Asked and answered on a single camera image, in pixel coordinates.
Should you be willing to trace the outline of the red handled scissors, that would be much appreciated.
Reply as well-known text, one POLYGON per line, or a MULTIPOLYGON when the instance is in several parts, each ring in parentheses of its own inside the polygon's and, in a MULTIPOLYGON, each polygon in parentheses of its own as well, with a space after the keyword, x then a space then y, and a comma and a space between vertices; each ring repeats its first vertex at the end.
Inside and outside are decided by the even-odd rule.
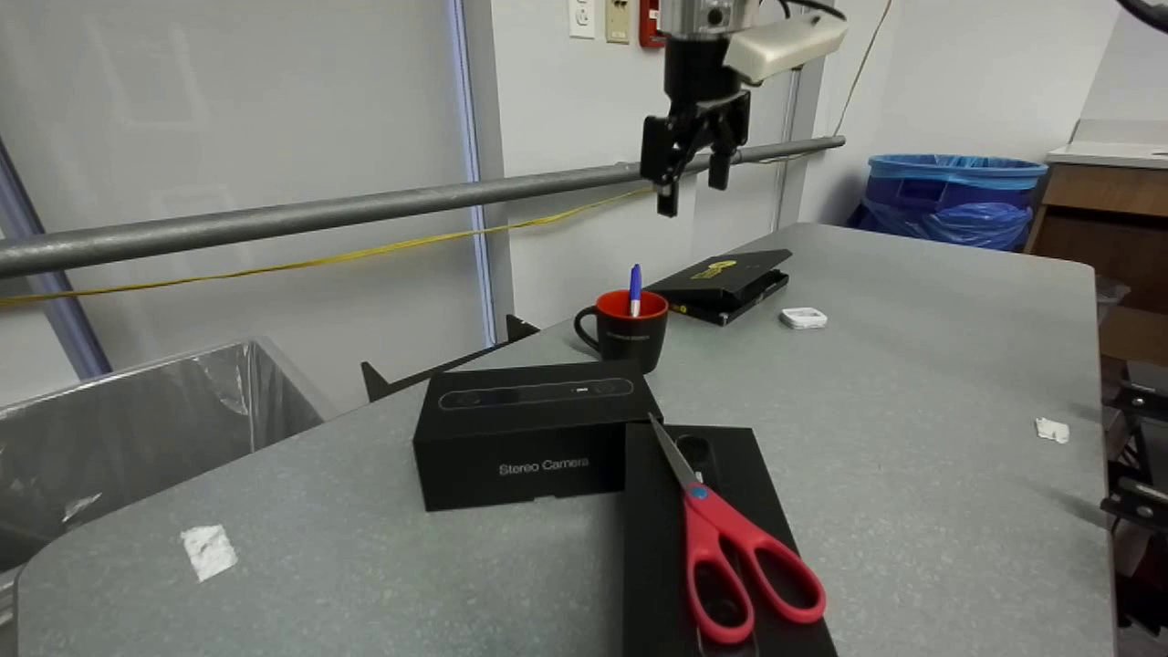
POLYGON ((648 422, 683 496, 684 599, 700 639, 725 646, 751 639, 756 608, 746 578, 755 579, 764 602, 778 617, 797 625, 822 621, 827 599, 820 578, 797 549, 760 528, 719 495, 712 445, 704 438, 673 435, 655 417, 648 422), (776 560, 809 594, 809 604, 797 606, 783 599, 764 570, 763 558, 776 560))

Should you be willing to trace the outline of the clear lined trash bin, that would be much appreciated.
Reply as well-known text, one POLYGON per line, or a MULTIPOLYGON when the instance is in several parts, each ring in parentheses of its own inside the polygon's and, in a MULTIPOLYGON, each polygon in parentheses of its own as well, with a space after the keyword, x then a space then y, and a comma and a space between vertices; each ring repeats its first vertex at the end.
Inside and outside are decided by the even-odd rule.
POLYGON ((0 632, 16 615, 18 570, 54 539, 335 414, 266 338, 0 407, 0 632))

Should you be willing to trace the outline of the white tape patch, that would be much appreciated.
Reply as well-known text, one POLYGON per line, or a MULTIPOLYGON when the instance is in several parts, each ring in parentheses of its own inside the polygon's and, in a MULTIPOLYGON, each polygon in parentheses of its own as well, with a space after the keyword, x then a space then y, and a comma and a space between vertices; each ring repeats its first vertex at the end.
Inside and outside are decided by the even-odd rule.
POLYGON ((216 578, 238 563, 236 549, 222 525, 185 530, 180 540, 200 582, 216 578))

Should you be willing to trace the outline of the grey metal rod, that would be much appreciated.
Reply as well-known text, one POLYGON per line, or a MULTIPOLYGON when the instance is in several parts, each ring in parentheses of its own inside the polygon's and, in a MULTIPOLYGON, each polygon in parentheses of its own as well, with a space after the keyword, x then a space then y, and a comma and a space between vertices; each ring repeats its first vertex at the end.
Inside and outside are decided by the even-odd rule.
POLYGON ((640 180, 638 162, 564 170, 487 182, 438 184, 312 203, 225 210, 0 240, 0 279, 60 274, 217 245, 271 240, 352 224, 370 224, 477 205, 512 203, 640 180))

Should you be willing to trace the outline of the black box with yellow print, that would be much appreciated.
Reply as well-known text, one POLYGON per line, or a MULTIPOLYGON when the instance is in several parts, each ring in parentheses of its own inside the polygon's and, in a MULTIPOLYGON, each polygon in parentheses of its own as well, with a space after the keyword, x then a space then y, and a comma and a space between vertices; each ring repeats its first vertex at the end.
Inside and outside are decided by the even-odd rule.
POLYGON ((787 249, 722 254, 686 267, 648 290, 663 297, 672 312, 726 326, 787 286, 790 277, 780 265, 791 257, 787 249))

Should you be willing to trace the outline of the black stand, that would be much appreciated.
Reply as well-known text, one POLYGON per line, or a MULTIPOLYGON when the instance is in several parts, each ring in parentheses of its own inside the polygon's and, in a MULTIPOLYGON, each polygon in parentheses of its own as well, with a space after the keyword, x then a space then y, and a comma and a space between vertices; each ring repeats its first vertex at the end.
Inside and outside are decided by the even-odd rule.
POLYGON ((1104 412, 1118 625, 1168 639, 1168 367, 1122 364, 1104 412))

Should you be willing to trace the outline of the red and black mug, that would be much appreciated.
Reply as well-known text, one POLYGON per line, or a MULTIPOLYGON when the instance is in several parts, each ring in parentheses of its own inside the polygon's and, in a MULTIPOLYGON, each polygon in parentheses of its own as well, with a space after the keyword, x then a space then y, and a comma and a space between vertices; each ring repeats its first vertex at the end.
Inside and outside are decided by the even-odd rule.
POLYGON ((640 314, 634 317, 630 312, 630 291, 619 288, 602 293, 591 307, 573 317, 573 328, 602 360, 630 360, 648 374, 658 369, 669 303, 651 291, 644 291, 640 300, 640 314))

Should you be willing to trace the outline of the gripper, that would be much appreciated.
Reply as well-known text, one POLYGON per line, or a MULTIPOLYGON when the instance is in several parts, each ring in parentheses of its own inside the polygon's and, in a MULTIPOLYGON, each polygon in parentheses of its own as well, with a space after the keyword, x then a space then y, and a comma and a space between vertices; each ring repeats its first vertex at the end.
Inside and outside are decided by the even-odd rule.
POLYGON ((653 186, 656 212, 675 217, 680 180, 698 150, 712 134, 708 186, 726 191, 738 148, 748 141, 750 92, 742 76, 725 65, 729 40, 666 41, 663 91, 667 116, 648 116, 642 124, 640 177, 653 186))

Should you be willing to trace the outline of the blue lined trash bin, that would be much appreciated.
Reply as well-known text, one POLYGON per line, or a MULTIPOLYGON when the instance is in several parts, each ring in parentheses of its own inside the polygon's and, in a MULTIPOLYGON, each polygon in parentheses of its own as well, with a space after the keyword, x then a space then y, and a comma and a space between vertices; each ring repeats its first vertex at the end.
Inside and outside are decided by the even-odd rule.
POLYGON ((882 154, 850 228, 917 240, 1017 251, 1034 217, 1044 162, 1002 157, 882 154))

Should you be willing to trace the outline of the black metal bracket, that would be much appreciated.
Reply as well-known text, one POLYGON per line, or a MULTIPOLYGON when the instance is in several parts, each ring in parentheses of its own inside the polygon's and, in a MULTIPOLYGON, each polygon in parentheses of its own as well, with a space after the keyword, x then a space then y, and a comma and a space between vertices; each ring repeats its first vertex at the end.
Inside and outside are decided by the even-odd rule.
POLYGON ((364 382, 368 403, 374 403, 378 400, 392 396, 392 394, 396 394, 396 392, 399 390, 409 390, 413 383, 425 382, 430 378, 442 374, 443 371, 456 369, 456 367, 482 358, 484 355, 495 352, 496 350, 502 350, 509 344, 526 339, 526 337, 537 334, 538 331, 541 331, 538 326, 524 321, 522 318, 514 314, 506 316, 506 328, 505 341, 496 343, 491 346, 491 348, 477 350, 477 352, 471 352, 466 355, 456 358, 454 360, 439 364, 430 369, 417 371, 417 373, 395 381, 389 381, 385 376, 380 374, 378 369, 375 369, 370 362, 363 361, 361 364, 361 375, 364 382))

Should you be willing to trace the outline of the wooden cabinet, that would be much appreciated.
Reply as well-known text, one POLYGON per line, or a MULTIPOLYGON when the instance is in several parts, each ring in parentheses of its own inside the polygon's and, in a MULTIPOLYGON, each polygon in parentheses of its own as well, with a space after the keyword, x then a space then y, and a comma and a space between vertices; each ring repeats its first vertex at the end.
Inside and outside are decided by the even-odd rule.
POLYGON ((1093 267, 1101 354, 1168 369, 1168 120, 1078 120, 1047 154, 1026 253, 1093 267))

